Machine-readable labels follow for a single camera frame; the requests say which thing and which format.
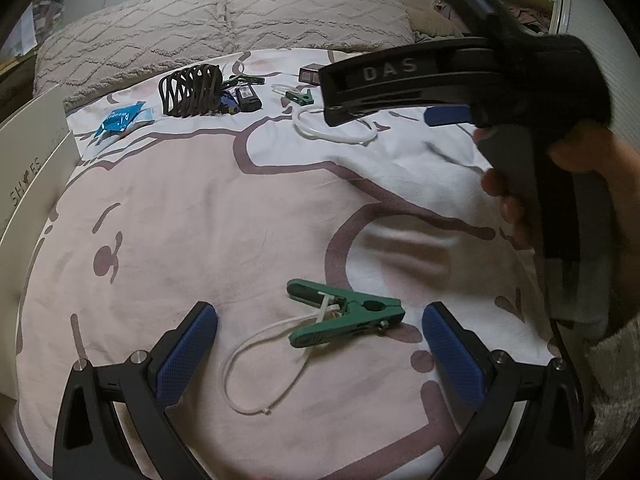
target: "clothes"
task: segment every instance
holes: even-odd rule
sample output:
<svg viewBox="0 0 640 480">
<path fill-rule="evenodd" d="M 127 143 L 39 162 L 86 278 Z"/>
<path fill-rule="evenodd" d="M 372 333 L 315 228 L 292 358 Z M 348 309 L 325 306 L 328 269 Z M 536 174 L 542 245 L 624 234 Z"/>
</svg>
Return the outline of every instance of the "clothes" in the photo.
<svg viewBox="0 0 640 480">
<path fill-rule="evenodd" d="M 640 314 L 613 336 L 586 349 L 598 383 L 586 435 L 587 480 L 596 480 L 615 459 L 640 418 Z"/>
</svg>

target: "metal screw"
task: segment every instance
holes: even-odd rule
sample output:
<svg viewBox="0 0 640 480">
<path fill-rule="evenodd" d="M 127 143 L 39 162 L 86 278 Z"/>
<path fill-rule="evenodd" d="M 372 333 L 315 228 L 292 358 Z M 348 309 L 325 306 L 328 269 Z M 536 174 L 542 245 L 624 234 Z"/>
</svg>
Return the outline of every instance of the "metal screw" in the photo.
<svg viewBox="0 0 640 480">
<path fill-rule="evenodd" d="M 84 358 L 79 358 L 78 361 L 76 361 L 74 363 L 74 370 L 76 372 L 81 372 L 82 370 L 84 370 L 87 366 L 87 360 Z"/>
<path fill-rule="evenodd" d="M 131 357 L 129 359 L 131 359 L 131 362 L 133 364 L 139 365 L 140 363 L 143 363 L 145 361 L 146 356 L 148 356 L 148 353 L 146 353 L 144 350 L 136 350 L 135 352 L 133 352 L 133 354 L 131 354 Z"/>
<path fill-rule="evenodd" d="M 559 372 L 566 370 L 566 362 L 564 362 L 564 359 L 554 359 L 554 368 Z"/>
<path fill-rule="evenodd" d="M 509 361 L 509 354 L 504 350 L 494 350 L 491 352 L 491 357 L 499 365 L 503 365 Z"/>
</svg>

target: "hand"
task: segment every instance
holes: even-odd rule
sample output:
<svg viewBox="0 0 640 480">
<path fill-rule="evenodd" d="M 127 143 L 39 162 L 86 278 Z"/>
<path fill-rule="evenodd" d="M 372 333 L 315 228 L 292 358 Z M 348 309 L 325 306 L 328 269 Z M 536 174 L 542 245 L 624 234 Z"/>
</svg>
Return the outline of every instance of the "hand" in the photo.
<svg viewBox="0 0 640 480">
<path fill-rule="evenodd" d="M 478 142 L 485 130 L 476 130 Z M 622 234 L 614 261 L 614 290 L 625 312 L 621 322 L 629 321 L 640 310 L 640 153 L 609 129 L 593 121 L 581 121 L 549 151 L 551 160 L 567 171 L 597 171 L 607 181 Z M 508 195 L 506 179 L 488 170 L 481 181 L 490 196 L 500 197 L 500 213 L 513 224 L 513 237 L 523 248 L 531 245 L 531 232 L 525 222 L 522 202 Z"/>
</svg>

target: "tufted pillow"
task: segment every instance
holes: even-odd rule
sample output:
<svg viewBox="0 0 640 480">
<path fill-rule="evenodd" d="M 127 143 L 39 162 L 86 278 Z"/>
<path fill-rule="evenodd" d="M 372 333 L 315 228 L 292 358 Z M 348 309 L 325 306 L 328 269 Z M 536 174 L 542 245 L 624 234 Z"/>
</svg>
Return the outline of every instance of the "tufted pillow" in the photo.
<svg viewBox="0 0 640 480">
<path fill-rule="evenodd" d="M 34 96 L 59 84 L 65 110 L 194 61 L 228 54 L 223 0 L 132 0 L 53 34 L 36 62 Z"/>
<path fill-rule="evenodd" d="M 234 50 L 380 50 L 414 42 L 401 0 L 226 0 Z"/>
</svg>

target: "bed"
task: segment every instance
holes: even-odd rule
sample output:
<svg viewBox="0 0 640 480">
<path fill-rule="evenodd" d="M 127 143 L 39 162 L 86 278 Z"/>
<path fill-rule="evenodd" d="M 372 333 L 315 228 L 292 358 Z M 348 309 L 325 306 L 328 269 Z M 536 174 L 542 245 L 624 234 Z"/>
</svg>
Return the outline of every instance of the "bed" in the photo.
<svg viewBox="0 0 640 480">
<path fill-rule="evenodd" d="M 33 255 L 18 327 L 20 402 L 4 425 L 39 478 L 52 475 L 73 362 L 117 363 L 150 348 L 199 300 L 215 306 L 220 329 L 170 418 L 220 480 L 432 472 L 471 415 L 419 329 L 432 301 L 516 360 L 546 364 L 557 352 L 531 254 L 515 250 L 480 191 L 488 165 L 471 124 L 430 128 L 423 108 L 405 108 L 350 124 L 375 128 L 367 144 L 309 140 L 292 125 L 297 105 L 271 91 L 302 90 L 302 66 L 411 43 L 414 32 L 401 0 L 139 0 L 47 40 L 36 92 L 62 85 L 81 153 L 114 108 L 145 101 L 156 121 L 81 159 Z M 263 76 L 262 109 L 163 116 L 162 74 L 200 60 L 225 78 Z M 216 385 L 220 361 L 260 327 L 309 311 L 287 297 L 292 278 L 399 298 L 406 316 L 383 336 L 316 349 L 269 415 L 240 415 Z M 239 401 L 259 402 L 300 357 L 279 335 L 236 361 L 229 392 Z M 521 414 L 514 409 L 482 478 L 499 468 Z"/>
</svg>

